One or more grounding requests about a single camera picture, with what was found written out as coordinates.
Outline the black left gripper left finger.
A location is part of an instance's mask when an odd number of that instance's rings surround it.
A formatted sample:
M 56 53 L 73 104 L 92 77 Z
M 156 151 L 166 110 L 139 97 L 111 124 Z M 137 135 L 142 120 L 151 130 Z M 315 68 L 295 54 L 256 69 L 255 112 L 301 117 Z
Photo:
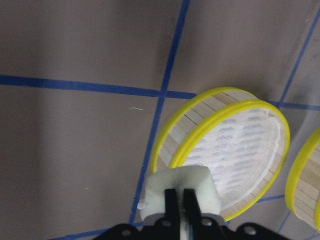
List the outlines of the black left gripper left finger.
M 154 224 L 155 240 L 180 239 L 180 212 L 174 188 L 164 191 L 165 212 Z

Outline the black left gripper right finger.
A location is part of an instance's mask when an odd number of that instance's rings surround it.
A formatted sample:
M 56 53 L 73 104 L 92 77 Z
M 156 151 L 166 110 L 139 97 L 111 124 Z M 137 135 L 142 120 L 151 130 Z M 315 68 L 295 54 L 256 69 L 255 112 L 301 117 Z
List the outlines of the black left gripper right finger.
M 220 239 L 220 216 L 217 213 L 202 213 L 194 189 L 183 190 L 183 207 L 189 224 L 190 240 Z

